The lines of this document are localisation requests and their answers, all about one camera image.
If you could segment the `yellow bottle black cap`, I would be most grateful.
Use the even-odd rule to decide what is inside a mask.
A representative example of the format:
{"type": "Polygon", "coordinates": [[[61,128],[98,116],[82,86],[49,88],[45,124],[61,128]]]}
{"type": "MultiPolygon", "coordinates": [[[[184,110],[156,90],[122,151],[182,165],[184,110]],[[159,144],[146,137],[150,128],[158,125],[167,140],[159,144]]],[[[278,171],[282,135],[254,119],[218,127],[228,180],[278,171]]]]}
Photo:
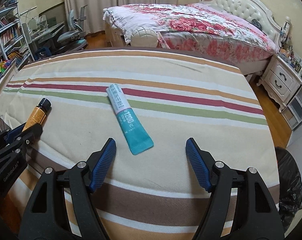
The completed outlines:
{"type": "Polygon", "coordinates": [[[34,124],[42,125],[51,110],[52,104],[47,98],[43,98],[39,104],[33,109],[27,122],[24,125],[23,131],[30,128],[34,124]]]}

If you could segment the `teal white tube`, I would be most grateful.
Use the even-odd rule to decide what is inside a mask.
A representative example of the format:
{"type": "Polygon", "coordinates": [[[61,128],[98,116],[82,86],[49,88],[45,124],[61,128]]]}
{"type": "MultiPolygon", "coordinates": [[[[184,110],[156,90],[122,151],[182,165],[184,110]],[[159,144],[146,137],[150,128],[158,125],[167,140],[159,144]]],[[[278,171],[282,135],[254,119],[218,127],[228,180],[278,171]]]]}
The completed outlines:
{"type": "Polygon", "coordinates": [[[153,140],[140,123],[120,86],[111,84],[106,92],[131,153],[137,155],[154,147],[153,140]]]}

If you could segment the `black trash bag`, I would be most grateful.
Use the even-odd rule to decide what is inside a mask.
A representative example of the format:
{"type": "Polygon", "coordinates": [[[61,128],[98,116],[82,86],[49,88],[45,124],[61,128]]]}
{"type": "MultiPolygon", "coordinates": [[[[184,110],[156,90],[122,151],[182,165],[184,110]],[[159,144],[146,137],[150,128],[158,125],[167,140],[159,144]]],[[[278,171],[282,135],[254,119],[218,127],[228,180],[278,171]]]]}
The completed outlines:
{"type": "Polygon", "coordinates": [[[280,195],[279,215],[287,231],[302,203],[302,179],[298,165],[288,150],[275,147],[278,163],[280,195]]]}

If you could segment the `white bed footboard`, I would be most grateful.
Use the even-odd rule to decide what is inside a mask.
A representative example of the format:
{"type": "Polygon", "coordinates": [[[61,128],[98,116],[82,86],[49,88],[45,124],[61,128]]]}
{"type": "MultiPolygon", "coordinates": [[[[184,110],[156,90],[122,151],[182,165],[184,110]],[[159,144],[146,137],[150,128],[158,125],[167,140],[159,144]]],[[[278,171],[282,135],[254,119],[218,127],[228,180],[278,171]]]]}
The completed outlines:
{"type": "Polygon", "coordinates": [[[17,69],[17,60],[14,59],[11,64],[6,68],[5,72],[1,74],[0,77],[0,93],[3,91],[3,89],[6,87],[8,82],[12,79],[14,75],[18,73],[17,69]]]}

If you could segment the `white bookshelf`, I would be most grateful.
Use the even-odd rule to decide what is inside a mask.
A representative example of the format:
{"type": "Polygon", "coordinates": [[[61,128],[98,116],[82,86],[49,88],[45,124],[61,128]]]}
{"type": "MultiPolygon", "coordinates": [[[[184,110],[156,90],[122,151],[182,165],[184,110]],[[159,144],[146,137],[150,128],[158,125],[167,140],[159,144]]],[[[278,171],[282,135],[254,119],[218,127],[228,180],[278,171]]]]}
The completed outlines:
{"type": "Polygon", "coordinates": [[[0,2],[0,62],[16,61],[17,69],[33,61],[19,17],[18,0],[0,2]]]}

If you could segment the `grey study desk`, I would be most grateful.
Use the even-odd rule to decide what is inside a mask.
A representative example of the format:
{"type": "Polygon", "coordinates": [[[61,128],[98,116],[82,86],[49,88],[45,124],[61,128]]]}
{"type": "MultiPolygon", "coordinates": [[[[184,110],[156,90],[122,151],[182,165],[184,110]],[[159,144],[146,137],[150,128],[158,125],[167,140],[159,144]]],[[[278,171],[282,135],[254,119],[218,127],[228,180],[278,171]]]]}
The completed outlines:
{"type": "Polygon", "coordinates": [[[36,56],[36,52],[39,50],[38,46],[42,43],[49,42],[50,46],[55,49],[54,42],[52,39],[63,30],[65,24],[63,22],[53,25],[48,29],[44,29],[40,32],[35,32],[31,35],[29,28],[26,23],[22,23],[22,33],[26,40],[26,44],[30,50],[31,57],[34,61],[38,60],[39,57],[36,56]]]}

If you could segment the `grey desk chair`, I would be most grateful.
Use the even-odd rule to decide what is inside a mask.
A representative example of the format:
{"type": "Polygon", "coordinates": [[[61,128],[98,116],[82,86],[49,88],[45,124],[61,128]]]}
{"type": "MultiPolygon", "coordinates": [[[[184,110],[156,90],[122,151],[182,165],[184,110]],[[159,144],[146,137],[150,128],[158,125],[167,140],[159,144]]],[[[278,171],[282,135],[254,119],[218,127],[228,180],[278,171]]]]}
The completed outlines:
{"type": "Polygon", "coordinates": [[[86,41],[86,32],[84,31],[84,21],[86,20],[84,5],[80,9],[80,16],[78,18],[74,17],[74,10],[72,9],[68,14],[68,26],[69,31],[63,33],[59,36],[57,43],[61,45],[61,48],[57,51],[60,53],[75,52],[78,50],[83,50],[87,47],[88,43],[86,41]]]}

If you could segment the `plastic drawer unit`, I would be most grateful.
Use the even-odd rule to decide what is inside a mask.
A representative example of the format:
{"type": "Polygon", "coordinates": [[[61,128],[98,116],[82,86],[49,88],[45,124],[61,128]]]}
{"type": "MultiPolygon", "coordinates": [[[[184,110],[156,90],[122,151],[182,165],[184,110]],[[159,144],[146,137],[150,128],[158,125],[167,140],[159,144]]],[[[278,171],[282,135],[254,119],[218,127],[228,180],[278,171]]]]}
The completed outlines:
{"type": "Polygon", "coordinates": [[[292,131],[302,123],[302,85],[281,114],[292,131]]]}

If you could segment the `white nightstand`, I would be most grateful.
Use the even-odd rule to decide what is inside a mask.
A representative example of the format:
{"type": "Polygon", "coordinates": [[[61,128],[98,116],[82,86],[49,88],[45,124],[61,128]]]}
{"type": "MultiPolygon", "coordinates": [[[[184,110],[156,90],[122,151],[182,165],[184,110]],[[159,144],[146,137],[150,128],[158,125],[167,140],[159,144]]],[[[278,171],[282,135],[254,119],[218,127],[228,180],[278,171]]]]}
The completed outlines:
{"type": "Polygon", "coordinates": [[[302,85],[302,78],[289,63],[274,54],[256,85],[263,85],[268,96],[280,106],[281,113],[302,85]]]}

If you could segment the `striped bed sheet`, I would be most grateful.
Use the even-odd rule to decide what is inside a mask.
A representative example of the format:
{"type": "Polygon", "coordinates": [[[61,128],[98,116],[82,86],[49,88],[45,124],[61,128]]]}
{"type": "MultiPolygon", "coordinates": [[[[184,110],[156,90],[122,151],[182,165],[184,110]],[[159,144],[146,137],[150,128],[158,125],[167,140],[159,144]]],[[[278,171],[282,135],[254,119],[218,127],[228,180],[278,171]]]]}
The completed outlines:
{"type": "Polygon", "coordinates": [[[191,239],[208,204],[187,160],[194,138],[229,167],[255,167],[275,202],[279,176],[259,101],[238,68],[159,50],[97,50],[23,67],[0,93],[0,127],[26,122],[47,98],[52,109],[26,170],[9,191],[13,216],[24,213],[43,171],[71,168],[102,148],[117,153],[93,195],[111,239],[191,239]],[[118,84],[154,147],[133,155],[107,96],[118,84]]]}

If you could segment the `floral quilt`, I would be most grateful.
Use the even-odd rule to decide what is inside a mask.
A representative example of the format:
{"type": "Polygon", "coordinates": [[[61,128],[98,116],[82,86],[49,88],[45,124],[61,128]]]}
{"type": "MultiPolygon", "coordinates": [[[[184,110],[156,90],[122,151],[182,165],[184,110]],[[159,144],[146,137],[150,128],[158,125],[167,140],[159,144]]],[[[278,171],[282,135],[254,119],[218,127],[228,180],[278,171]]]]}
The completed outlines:
{"type": "Polygon", "coordinates": [[[157,33],[161,48],[196,51],[232,63],[267,59],[279,46],[251,23],[201,3],[127,4],[104,9],[103,19],[132,44],[139,27],[157,33]]]}

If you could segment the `white tufted headboard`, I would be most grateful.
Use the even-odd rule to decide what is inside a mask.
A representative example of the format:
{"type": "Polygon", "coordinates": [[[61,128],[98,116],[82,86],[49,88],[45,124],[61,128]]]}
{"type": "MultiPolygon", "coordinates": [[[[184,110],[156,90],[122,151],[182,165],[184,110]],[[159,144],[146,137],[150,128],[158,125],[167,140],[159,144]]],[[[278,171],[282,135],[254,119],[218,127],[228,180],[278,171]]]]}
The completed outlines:
{"type": "Polygon", "coordinates": [[[290,18],[286,17],[284,26],[281,27],[276,23],[273,12],[260,0],[200,0],[200,2],[211,5],[215,9],[226,11],[248,22],[257,20],[262,27],[262,32],[275,43],[286,42],[290,36],[290,18]]]}

